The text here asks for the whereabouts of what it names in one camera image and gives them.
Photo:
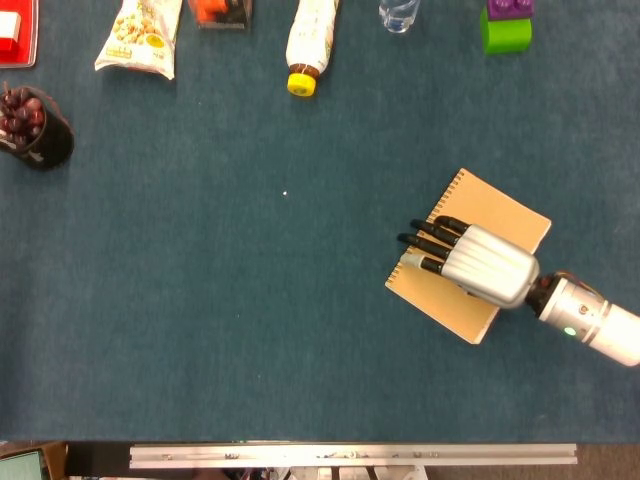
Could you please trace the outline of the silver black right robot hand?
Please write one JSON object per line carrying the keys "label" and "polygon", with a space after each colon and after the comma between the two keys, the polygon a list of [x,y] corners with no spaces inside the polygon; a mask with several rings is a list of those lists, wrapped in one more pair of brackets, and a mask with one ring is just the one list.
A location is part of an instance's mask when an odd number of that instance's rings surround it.
{"label": "silver black right robot hand", "polygon": [[439,275],[464,291],[500,308],[514,309],[539,276],[536,258],[523,248],[477,225],[439,215],[433,221],[414,219],[415,234],[397,240],[411,250],[401,263]]}

